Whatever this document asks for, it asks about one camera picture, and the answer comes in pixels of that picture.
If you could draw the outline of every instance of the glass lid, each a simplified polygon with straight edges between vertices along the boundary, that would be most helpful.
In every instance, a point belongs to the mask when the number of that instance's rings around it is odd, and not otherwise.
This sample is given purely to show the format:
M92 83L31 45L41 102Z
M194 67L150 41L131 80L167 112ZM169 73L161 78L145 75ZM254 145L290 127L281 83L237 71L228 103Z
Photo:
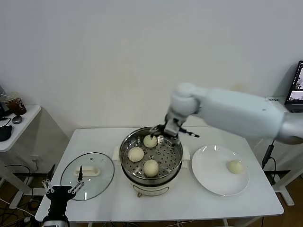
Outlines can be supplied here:
M61 176L61 185L74 187L77 184L80 166L83 173L83 187L74 200L84 201L100 195L111 183L115 167L112 160L102 153L87 153L77 157L65 168Z

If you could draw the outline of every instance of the wooden floor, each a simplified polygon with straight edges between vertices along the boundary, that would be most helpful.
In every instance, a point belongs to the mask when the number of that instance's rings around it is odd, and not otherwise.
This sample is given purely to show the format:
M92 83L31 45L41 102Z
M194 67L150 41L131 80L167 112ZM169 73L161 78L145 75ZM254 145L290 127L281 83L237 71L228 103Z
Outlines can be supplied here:
M43 178L35 178L31 186L34 187L42 187L41 180ZM284 203L284 200L278 194L278 197L284 207L284 214L280 216L274 216L274 217L265 217L263 227L303 227L303 179L301 177L298 177L293 182L291 182L287 189L289 193L291 194L295 206L288 207ZM4 183L2 187L0 188L0 198L3 200L9 201L11 197L16 193L16 189L9 183ZM30 196L23 196L21 205L25 204L29 201ZM3 216L4 209L6 208L6 204L2 201L0 201L0 227L6 224L9 224L10 222L17 219L16 216L11 216L7 220L3 221L8 215ZM6 210L5 213L14 213L18 216L18 218L24 217L24 214L22 211L19 210ZM229 225L232 226L237 220L231 219L229 220ZM261 227L261 221L260 218L253 224L251 224L251 227ZM129 224L128 227L167 227L169 225L174 225L176 222L136 222L135 225ZM86 223L72 223L71 227L86 227ZM94 223L93 227L104 227L104 223ZM123 223L106 223L106 227L123 227ZM214 227L214 226L223 226L222 220L203 220L203 221L192 221L190 223L184 223L183 227Z

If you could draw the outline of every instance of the stainless steel pot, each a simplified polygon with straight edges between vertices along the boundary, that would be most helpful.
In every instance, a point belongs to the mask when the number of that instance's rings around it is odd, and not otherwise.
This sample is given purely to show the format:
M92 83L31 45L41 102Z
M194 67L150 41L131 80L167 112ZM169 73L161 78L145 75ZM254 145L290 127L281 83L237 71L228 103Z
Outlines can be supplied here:
M176 145L163 136L158 137L156 147L146 148L143 139L149 135L150 128L140 128L129 134L120 146L119 157L122 169L130 180L143 186L154 187L168 183L178 174L183 148L181 142ZM144 158L139 162L134 163L128 158L128 152L133 147L140 147L144 151ZM159 173L155 177L147 177L143 171L144 163L150 159L157 161L159 165Z

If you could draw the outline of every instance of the small white table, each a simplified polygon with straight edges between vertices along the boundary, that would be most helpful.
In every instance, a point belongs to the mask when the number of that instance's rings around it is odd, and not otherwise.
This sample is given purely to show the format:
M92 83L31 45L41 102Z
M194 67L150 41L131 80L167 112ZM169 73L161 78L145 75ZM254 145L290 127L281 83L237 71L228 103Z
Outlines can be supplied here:
M12 121L8 125L12 125L12 134L11 137L6 140L0 142L0 153L7 152L9 151L13 145L16 143L16 141L19 139L21 134L24 132L24 130L28 127L28 125L32 122L32 120L37 116L37 114L40 112L41 107L39 105L25 105L27 112L22 115L22 122L20 124L13 124ZM7 116L6 118L13 118L15 117L14 114L11 114ZM3 126L6 124L7 121L1 121L0 126ZM7 168L5 168L5 164L0 161L0 175L2 176L2 179L0 181L0 186L4 183L4 181L8 181L11 183L13 186L18 188L20 191L16 194L15 198L13 199L10 208L15 208L23 193L24 194L32 194L32 189L27 185L30 184L32 181L32 177L25 181L21 181L19 178L17 178L14 174L12 174ZM35 189L33 191L34 195L43 195L43 191L40 189Z
M244 218L236 226L248 226L262 216L284 212L274 190L264 175L244 138L209 126L187 127L200 138L181 136L191 157L205 144L225 146L245 160L250 172L247 189L236 196L220 196L205 189L195 179L191 167L182 168L177 185L168 193L142 196L131 188L120 166L109 187L99 196L87 201L69 201L66 215L70 222L127 222ZM112 157L115 146L136 128L77 129L55 171L52 185L60 185L65 167L78 156L101 152ZM48 213L50 201L44 197L36 213L42 221Z

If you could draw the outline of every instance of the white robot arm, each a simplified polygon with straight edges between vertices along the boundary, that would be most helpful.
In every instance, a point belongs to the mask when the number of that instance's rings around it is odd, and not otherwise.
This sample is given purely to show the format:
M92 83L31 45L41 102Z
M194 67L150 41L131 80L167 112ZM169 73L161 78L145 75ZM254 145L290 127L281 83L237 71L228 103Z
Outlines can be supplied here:
M177 137L190 116L245 138L271 138L285 144L303 143L303 113L284 113L265 98L236 91L181 84L170 97L165 124L153 128Z

